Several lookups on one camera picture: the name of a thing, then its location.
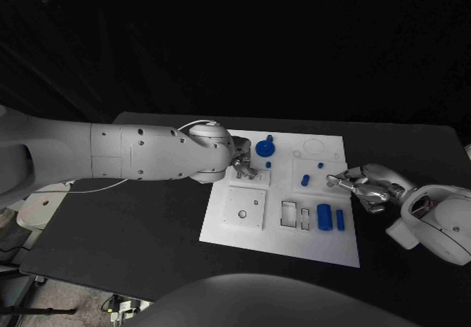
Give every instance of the black backdrop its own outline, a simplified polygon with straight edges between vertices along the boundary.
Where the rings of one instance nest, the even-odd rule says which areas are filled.
[[[0,103],[97,123],[131,111],[450,125],[467,144],[470,6],[8,1]]]

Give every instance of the white cable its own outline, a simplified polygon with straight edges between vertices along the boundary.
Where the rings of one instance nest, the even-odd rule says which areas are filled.
[[[103,189],[94,189],[91,191],[38,191],[38,192],[33,192],[33,193],[94,193],[94,192],[103,191],[105,189],[111,189],[114,186],[118,186],[126,181],[127,181],[127,179],[124,179],[120,183],[113,184],[111,186],[104,187]]]
[[[201,121],[193,121],[192,123],[186,124],[185,126],[182,126],[179,128],[179,131],[185,128],[185,127],[189,127],[190,125],[193,124],[198,124],[198,123],[215,123],[215,121],[211,121],[209,119],[202,119]]]

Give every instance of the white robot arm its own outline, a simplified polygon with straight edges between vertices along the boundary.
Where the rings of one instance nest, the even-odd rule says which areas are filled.
[[[369,213],[381,213],[381,203],[392,201],[401,216],[386,233],[406,249],[418,243],[447,261],[471,261],[471,191],[455,186],[418,188],[389,168],[369,164],[327,176],[329,186],[350,190]]]
[[[0,106],[0,208],[81,178],[221,180],[228,166],[254,178],[251,141],[216,122],[172,127],[51,121]]]

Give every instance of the table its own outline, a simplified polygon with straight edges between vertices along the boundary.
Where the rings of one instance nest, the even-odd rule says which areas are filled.
[[[116,123],[179,127],[215,117],[123,113]],[[471,163],[450,127],[216,118],[228,129],[343,136],[349,167],[378,163],[419,185],[471,188]],[[114,180],[82,180],[75,190]],[[154,301],[188,283],[228,273],[262,273],[309,281],[386,309],[418,324],[468,319],[471,265],[455,266],[419,245],[404,250],[385,229],[399,208],[369,215],[353,199],[362,268],[199,242],[211,184],[127,181],[69,194],[20,270]]]

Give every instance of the blue object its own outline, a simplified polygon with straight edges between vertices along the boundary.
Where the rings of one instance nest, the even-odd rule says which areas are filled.
[[[329,204],[317,206],[317,224],[320,230],[329,231],[334,228],[332,223],[332,206]]]
[[[346,225],[343,224],[343,211],[337,210],[337,229],[346,230]]]
[[[268,135],[267,136],[267,140],[265,141],[260,141],[257,146],[255,146],[255,151],[257,151],[257,154],[261,156],[261,157],[270,157],[274,152],[275,152],[275,145],[273,143],[273,136]]]
[[[310,178],[311,178],[310,175],[304,175],[304,176],[303,176],[303,181],[301,181],[301,185],[303,185],[303,186],[307,186],[307,184],[310,183]]]

